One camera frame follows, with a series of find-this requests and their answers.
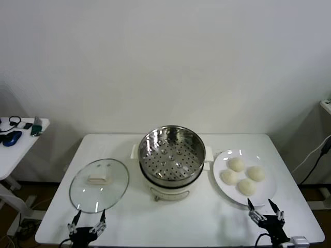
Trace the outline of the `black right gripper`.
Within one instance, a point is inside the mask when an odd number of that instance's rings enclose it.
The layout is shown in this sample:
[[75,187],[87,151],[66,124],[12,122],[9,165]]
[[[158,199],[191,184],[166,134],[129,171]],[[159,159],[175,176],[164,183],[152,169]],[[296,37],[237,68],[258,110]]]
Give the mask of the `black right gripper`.
[[290,241],[290,238],[285,234],[283,226],[284,212],[271,200],[268,202],[276,215],[262,215],[255,210],[250,199],[248,200],[249,217],[260,227],[267,231],[272,247],[279,247],[280,244]]

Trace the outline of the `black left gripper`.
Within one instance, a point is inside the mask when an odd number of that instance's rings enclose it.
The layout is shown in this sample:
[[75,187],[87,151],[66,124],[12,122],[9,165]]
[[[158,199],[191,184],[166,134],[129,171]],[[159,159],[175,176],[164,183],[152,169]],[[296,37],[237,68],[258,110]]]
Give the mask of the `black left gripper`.
[[67,224],[69,230],[69,238],[72,241],[72,248],[86,248],[89,244],[100,236],[106,229],[106,210],[102,211],[100,221],[94,227],[79,227],[81,210],[74,216],[71,223]]

